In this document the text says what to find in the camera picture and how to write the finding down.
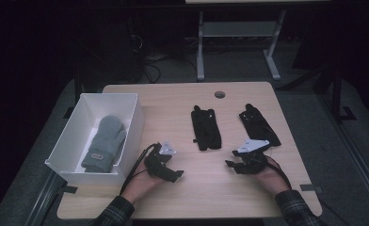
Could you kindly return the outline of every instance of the gray glove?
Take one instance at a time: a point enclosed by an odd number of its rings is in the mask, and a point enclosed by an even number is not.
[[[109,172],[114,158],[121,152],[126,131],[116,116],[105,116],[91,141],[81,166],[85,172]]]

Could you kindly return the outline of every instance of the wooden table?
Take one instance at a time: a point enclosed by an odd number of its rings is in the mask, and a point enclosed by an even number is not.
[[[217,91],[225,97],[218,99]],[[231,153],[248,137],[238,114],[246,104],[257,107],[278,134],[282,145],[265,151],[276,159],[316,215],[322,213],[314,191],[299,185],[311,180],[297,150],[281,106],[269,83],[194,83],[117,85],[105,93],[138,93],[145,115],[140,147],[169,140],[178,152],[168,162],[173,170],[184,170],[174,184],[165,183],[136,204],[132,218],[268,218],[281,212],[269,194],[253,179],[238,175],[225,160],[240,161]],[[198,105],[213,108],[222,136],[220,150],[199,151],[190,113]],[[96,218],[119,194],[117,186],[78,186],[75,194],[65,193],[57,215],[60,218]]]

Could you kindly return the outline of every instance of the cable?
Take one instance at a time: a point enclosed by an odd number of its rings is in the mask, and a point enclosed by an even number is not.
[[[169,57],[168,55],[146,56],[146,60],[149,60],[149,61],[158,61],[158,60],[161,60],[161,59],[166,59],[168,57]]]
[[[147,71],[146,66],[149,66],[149,67],[155,68],[155,69],[158,71],[157,78],[152,79],[152,75],[150,74],[150,72],[149,72],[149,71]],[[150,82],[151,84],[156,83],[156,82],[160,79],[160,77],[161,77],[161,70],[160,70],[158,67],[156,67],[156,66],[154,66],[154,65],[151,65],[151,64],[145,64],[145,65],[144,65],[144,73],[146,74],[146,77],[149,79],[149,82]]]
[[[145,172],[145,171],[147,171],[147,170],[149,170],[149,168],[147,168],[147,169],[145,169],[145,170],[142,170],[142,171],[138,172],[137,174],[135,174],[135,175],[133,175],[133,176],[132,176],[132,179],[134,179],[134,178],[135,178],[136,176],[138,176],[140,173]]]
[[[126,177],[125,181],[123,182],[122,188],[120,189],[120,195],[123,193],[125,188],[128,186],[129,182],[131,182],[132,178],[134,178],[135,171],[140,164],[140,162],[143,160],[143,158],[146,156],[147,152],[150,148],[154,147],[155,144],[150,145],[147,149],[143,151],[143,153],[140,155],[140,157],[137,159],[136,163],[132,167],[131,171],[129,172],[129,175]]]
[[[186,61],[187,63],[189,63],[192,67],[193,67],[193,69],[195,70],[195,71],[197,71],[197,67],[190,61],[190,60],[188,60],[188,59],[185,59],[184,61]]]
[[[272,159],[276,164],[278,164],[279,166],[279,163],[277,163],[273,158],[269,157],[270,159]],[[291,189],[291,185],[290,185],[290,181],[288,180],[287,176],[285,175],[285,173],[281,170],[281,169],[278,169],[276,167],[274,167],[273,165],[271,165],[270,163],[267,163],[266,164],[268,167],[270,167],[271,169],[273,169],[274,171],[276,171],[283,179],[284,181],[287,183],[287,185],[290,186],[290,189]],[[349,226],[349,224],[339,215],[337,214],[330,206],[328,206],[325,202],[323,202],[321,199],[319,199],[319,197],[317,197],[317,199],[326,207],[329,209],[329,211],[335,216],[337,217],[345,226]]]
[[[197,43],[199,42],[199,39],[197,38],[184,38],[185,41],[191,41],[189,44],[187,44],[184,48],[193,48],[197,46]]]
[[[269,168],[271,168],[271,169],[273,169],[275,172],[277,172],[278,174],[279,174],[279,176],[284,180],[284,182],[288,185],[288,187],[290,188],[290,189],[292,189],[292,187],[291,187],[291,184],[290,184],[290,180],[288,180],[288,178],[287,178],[287,176],[285,175],[285,173],[280,169],[280,167],[275,167],[274,165],[272,165],[272,164],[270,164],[270,163],[268,163],[268,162],[262,162],[262,161],[260,161],[260,160],[258,160],[258,159],[254,159],[254,158],[250,158],[250,159],[248,159],[248,160],[251,160],[251,161],[253,161],[253,162],[257,162],[257,163],[261,163],[261,164],[263,164],[263,165],[265,165],[266,167],[269,167]]]
[[[221,54],[228,53],[228,52],[230,52],[234,49],[234,44],[230,43],[227,40],[226,41],[217,40],[217,39],[209,40],[209,42],[212,43],[212,44],[210,43],[211,44],[210,46],[207,45],[207,43],[206,43],[207,39],[206,39],[206,41],[203,41],[203,42],[205,42],[205,44],[204,44],[204,48],[205,48],[204,53],[206,55],[221,55]],[[208,51],[208,48],[214,48],[216,50]]]
[[[138,50],[140,50],[140,49],[141,49],[141,47],[143,47],[143,39],[142,39],[140,36],[137,36],[137,35],[131,35],[131,37],[132,37],[132,38],[137,38],[137,39],[139,39],[140,44],[139,44],[139,46],[137,47],[137,49],[138,49]]]

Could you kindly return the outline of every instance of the black cloth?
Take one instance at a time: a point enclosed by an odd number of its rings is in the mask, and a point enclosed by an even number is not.
[[[194,140],[199,144],[200,151],[209,149],[220,149],[222,147],[222,138],[217,128],[217,119],[214,109],[201,110],[199,106],[194,106],[191,112],[193,122]]]
[[[269,146],[281,145],[278,136],[256,107],[246,104],[246,111],[239,116],[250,139],[268,140]]]

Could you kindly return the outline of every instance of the person's hand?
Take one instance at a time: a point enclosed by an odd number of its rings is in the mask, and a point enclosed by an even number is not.
[[[121,196],[131,204],[135,204],[135,202],[141,199],[146,193],[165,182],[161,178],[151,177],[149,175],[146,171],[144,160],[140,162],[134,175],[135,177],[132,178],[131,182],[129,182],[128,186],[121,194]]]
[[[281,168],[279,164],[271,157],[267,156],[266,158],[270,164],[278,169]],[[257,174],[251,175],[251,177],[255,178],[261,184],[261,186],[273,196],[276,196],[282,191],[290,190],[290,187],[285,183],[284,179],[282,179],[281,176],[270,167],[265,167],[264,170]]]

